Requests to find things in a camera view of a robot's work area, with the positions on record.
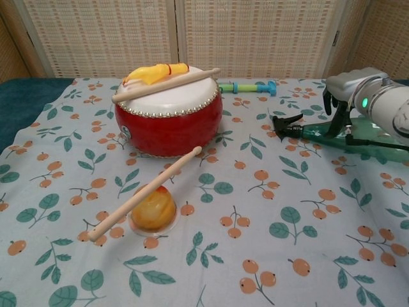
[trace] table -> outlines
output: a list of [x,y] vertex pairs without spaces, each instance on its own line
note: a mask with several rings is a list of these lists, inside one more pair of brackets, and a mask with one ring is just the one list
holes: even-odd
[[223,94],[215,139],[164,184],[181,212],[171,232],[122,220],[87,242],[175,161],[120,136],[119,82],[75,79],[0,155],[0,306],[407,306],[409,164],[273,131],[275,114],[330,119],[320,79]]

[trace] teal cloth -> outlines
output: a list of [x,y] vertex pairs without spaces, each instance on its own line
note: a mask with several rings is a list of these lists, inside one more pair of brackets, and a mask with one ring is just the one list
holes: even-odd
[[0,84],[0,152],[30,126],[45,104],[55,101],[73,79],[13,79]]

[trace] green light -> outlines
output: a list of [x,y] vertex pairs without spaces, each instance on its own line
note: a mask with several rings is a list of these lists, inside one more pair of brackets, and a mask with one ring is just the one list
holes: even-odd
[[368,105],[368,98],[364,98],[362,100],[362,107],[366,107]]

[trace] tablecloth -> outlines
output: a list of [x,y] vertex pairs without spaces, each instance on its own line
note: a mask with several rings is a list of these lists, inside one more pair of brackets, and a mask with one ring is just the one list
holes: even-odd
[[281,142],[273,115],[330,118],[325,80],[275,81],[275,97],[223,94],[214,140],[164,184],[169,233],[123,219],[92,243],[175,159],[123,138],[120,80],[76,79],[0,155],[0,306],[407,306],[409,164]]

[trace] woven panel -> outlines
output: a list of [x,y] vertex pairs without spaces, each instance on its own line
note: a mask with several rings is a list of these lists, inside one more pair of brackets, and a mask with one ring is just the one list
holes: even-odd
[[2,18],[0,18],[0,42],[0,83],[14,78],[30,77]]
[[166,0],[24,0],[56,77],[170,62]]
[[36,54],[30,38],[27,36],[26,29],[13,0],[0,1],[0,12],[31,76],[45,77],[40,59]]
[[348,0],[344,16],[338,27],[339,35],[336,46],[328,59],[324,77],[337,75],[345,71],[346,61],[350,55],[353,43],[360,31],[364,14],[370,0]]
[[409,1],[373,1],[348,70],[376,67],[409,78]]
[[187,60],[224,77],[321,77],[337,0],[186,0]]

